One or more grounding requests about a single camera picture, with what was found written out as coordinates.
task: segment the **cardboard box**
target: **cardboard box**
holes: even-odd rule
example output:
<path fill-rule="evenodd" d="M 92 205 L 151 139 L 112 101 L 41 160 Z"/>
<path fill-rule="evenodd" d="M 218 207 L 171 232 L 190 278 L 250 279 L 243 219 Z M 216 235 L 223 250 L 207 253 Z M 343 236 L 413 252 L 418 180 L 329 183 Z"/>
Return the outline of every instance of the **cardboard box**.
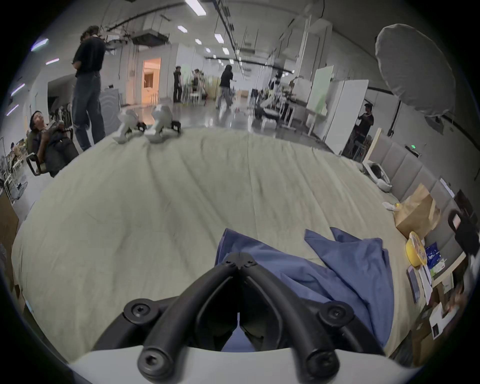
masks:
<path fill-rule="evenodd" d="M 424 365 L 444 340 L 443 334 L 433 339 L 430 326 L 432 310 L 433 308 L 425 310 L 412 329 L 412 357 L 415 367 Z"/>

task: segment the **man sitting in chair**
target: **man sitting in chair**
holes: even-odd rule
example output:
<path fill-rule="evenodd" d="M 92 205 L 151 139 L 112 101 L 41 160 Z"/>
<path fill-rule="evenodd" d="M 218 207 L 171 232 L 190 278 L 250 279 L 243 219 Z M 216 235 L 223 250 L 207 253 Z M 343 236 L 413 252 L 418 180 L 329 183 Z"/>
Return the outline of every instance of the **man sitting in chair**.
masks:
<path fill-rule="evenodd" d="M 27 150 L 36 153 L 40 164 L 45 162 L 51 177 L 78 156 L 75 144 L 64 133 L 64 124 L 54 122 L 47 127 L 42 112 L 35 111 L 30 119 L 32 130 L 27 138 Z"/>

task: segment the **whiteboard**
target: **whiteboard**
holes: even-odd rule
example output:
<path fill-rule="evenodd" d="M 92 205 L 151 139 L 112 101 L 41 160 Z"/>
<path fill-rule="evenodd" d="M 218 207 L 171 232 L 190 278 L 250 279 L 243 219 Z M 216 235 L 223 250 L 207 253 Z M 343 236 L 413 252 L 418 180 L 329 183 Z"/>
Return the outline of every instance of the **whiteboard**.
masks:
<path fill-rule="evenodd" d="M 330 125 L 332 124 L 336 107 L 338 105 L 338 102 L 340 101 L 340 95 L 342 93 L 344 82 L 345 81 L 333 81 L 330 83 L 330 86 L 328 87 L 327 98 L 325 101 L 327 115 L 326 117 L 317 116 L 317 119 L 315 120 L 313 132 L 318 137 L 320 137 L 322 141 L 325 141 L 328 130 L 330 129 Z"/>
<path fill-rule="evenodd" d="M 341 155 L 363 106 L 368 80 L 347 80 L 328 130 L 325 144 Z"/>

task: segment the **gray padded wall panel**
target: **gray padded wall panel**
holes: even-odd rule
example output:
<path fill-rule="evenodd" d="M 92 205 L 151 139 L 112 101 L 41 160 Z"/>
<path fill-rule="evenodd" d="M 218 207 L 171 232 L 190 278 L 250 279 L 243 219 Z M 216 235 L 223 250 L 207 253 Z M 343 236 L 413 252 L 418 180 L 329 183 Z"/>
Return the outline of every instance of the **gray padded wall panel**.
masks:
<path fill-rule="evenodd" d="M 390 180 L 393 185 L 393 196 L 395 196 L 398 201 L 401 201 L 407 189 L 412 185 L 421 167 L 422 163 L 411 153 L 407 153 L 394 178 Z"/>
<path fill-rule="evenodd" d="M 440 208 L 442 213 L 445 207 L 447 206 L 448 202 L 453 201 L 452 196 L 450 196 L 450 194 L 445 189 L 445 187 L 440 182 L 440 180 L 436 181 L 435 185 L 430 191 L 430 195 L 432 195 L 432 197 L 435 199 L 435 202 L 437 203 L 437 207 Z"/>
<path fill-rule="evenodd" d="M 440 218 L 440 222 L 435 227 L 433 231 L 431 231 L 425 237 L 425 245 L 431 245 L 437 242 L 438 250 L 442 253 L 444 246 L 449 242 L 450 238 L 454 235 L 454 232 L 448 225 L 448 214 L 452 209 L 458 209 L 455 201 L 451 198 L 447 205 L 444 207 L 442 212 L 442 217 Z M 444 251 L 445 257 L 451 257 L 450 254 L 447 253 L 447 249 Z"/>
<path fill-rule="evenodd" d="M 402 202 L 407 197 L 411 196 L 414 193 L 414 191 L 417 189 L 419 184 L 423 184 L 426 189 L 431 191 L 436 181 L 437 179 L 432 175 L 432 173 L 425 166 L 422 166 L 420 168 L 420 171 L 415 176 L 415 179 L 413 180 L 412 184 L 408 187 L 408 189 L 403 194 L 403 197 L 398 200 Z"/>
<path fill-rule="evenodd" d="M 382 168 L 387 173 L 390 181 L 394 178 L 397 170 L 400 168 L 403 159 L 407 155 L 407 151 L 397 143 L 392 143 L 385 159 L 381 162 Z"/>
<path fill-rule="evenodd" d="M 381 134 L 378 137 L 377 144 L 375 144 L 369 160 L 381 164 L 391 146 L 392 140 L 388 136 Z"/>

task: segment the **ceiling pipe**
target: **ceiling pipe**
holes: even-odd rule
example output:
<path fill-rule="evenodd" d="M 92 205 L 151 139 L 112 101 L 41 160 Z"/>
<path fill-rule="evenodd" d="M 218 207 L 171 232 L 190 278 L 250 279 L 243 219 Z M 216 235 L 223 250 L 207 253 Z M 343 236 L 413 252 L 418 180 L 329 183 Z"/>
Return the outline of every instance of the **ceiling pipe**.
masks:
<path fill-rule="evenodd" d="M 285 69 L 285 68 L 282 68 L 282 67 L 277 67 L 276 65 L 271 65 L 271 64 L 262 64 L 262 63 L 259 63 L 259 62 L 256 62 L 256 61 L 251 61 L 251 60 L 236 60 L 236 59 L 231 59 L 231 58 L 228 58 L 228 57 L 218 57 L 218 56 L 216 58 L 214 58 L 213 56 L 205 56 L 205 59 L 215 60 L 215 61 L 218 61 L 218 60 L 225 60 L 225 61 L 233 60 L 233 61 L 236 61 L 238 63 L 242 62 L 242 63 L 245 63 L 245 64 L 260 65 L 262 67 L 269 67 L 269 68 L 276 69 L 278 71 L 283 71 L 283 72 L 288 72 L 288 73 L 293 74 L 293 72 L 289 71 L 288 69 Z"/>

